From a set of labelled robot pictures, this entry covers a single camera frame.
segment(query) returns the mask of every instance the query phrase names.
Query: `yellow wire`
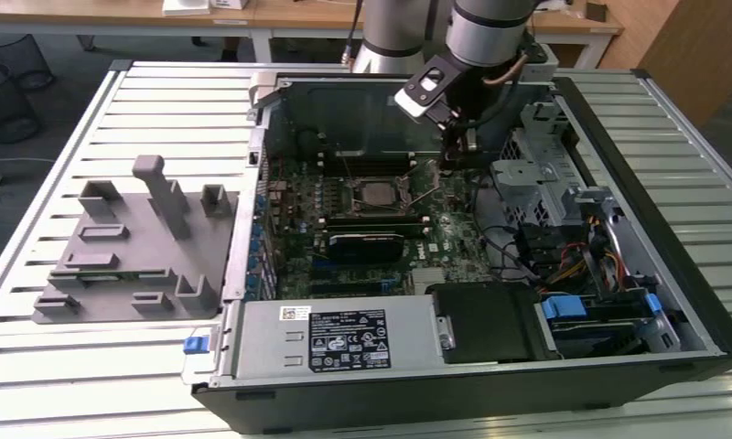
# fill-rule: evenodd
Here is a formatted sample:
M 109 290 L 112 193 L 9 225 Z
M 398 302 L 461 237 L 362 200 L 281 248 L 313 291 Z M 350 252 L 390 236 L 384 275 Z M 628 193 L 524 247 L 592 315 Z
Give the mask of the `yellow wire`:
M 619 258 L 611 252 L 605 252 L 605 256 L 612 260 L 612 263 L 615 264 L 615 278 L 619 283 L 619 288 L 624 290 L 624 283 L 621 282 L 621 276 L 619 276 L 619 273 L 623 270 Z
M 584 265 L 585 265 L 585 261 L 580 261 L 575 265 L 572 265 L 572 267 L 569 267 L 569 269 L 565 272 L 559 274 L 559 276 L 552 280 L 551 284 L 555 284 L 556 282 L 567 279 L 572 274 L 575 274 L 575 272 L 580 270 L 580 268 L 583 268 Z

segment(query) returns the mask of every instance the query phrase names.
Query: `red wire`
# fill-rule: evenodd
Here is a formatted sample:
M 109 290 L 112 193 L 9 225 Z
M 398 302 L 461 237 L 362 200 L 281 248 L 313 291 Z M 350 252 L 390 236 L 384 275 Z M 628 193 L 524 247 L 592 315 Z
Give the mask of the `red wire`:
M 559 263 L 559 268 L 564 266 L 564 259 L 567 258 L 567 252 L 577 247 L 585 247 L 585 242 L 572 242 L 567 244 L 567 246 L 561 250 L 561 263 Z

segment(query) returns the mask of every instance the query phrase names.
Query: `blue latch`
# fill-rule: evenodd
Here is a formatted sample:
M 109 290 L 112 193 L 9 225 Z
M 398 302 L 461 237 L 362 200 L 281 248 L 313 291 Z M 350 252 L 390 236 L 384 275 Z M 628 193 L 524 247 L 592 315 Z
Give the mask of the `blue latch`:
M 648 302 L 651 312 L 659 314 L 661 312 L 661 302 L 659 302 L 659 297 L 656 297 L 656 294 L 645 294 L 645 302 Z
M 576 295 L 555 295 L 541 303 L 541 312 L 551 320 L 557 317 L 585 317 L 583 300 Z
M 184 340 L 184 353 L 186 355 L 208 354 L 208 336 L 186 337 Z

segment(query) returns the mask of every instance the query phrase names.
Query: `wooden table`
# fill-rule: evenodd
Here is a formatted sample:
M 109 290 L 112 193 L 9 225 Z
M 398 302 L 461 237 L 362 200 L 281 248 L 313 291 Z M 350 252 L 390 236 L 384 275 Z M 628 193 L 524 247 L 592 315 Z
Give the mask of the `wooden table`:
M 73 35 L 249 37 L 258 62 L 270 62 L 273 37 L 346 37 L 353 6 L 345 0 L 250 0 L 244 10 L 162 16 L 162 0 L 0 0 L 0 32 Z M 579 1 L 575 8 L 581 9 Z M 623 28 L 561 13 L 533 18 L 537 40 L 583 45 L 577 68 L 595 68 Z

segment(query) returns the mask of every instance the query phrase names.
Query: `warning label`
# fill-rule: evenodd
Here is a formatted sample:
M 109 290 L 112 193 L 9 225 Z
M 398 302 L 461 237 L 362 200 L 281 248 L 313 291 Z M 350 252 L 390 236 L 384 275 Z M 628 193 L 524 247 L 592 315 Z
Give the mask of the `warning label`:
M 384 309 L 308 315 L 308 368 L 312 372 L 389 367 Z

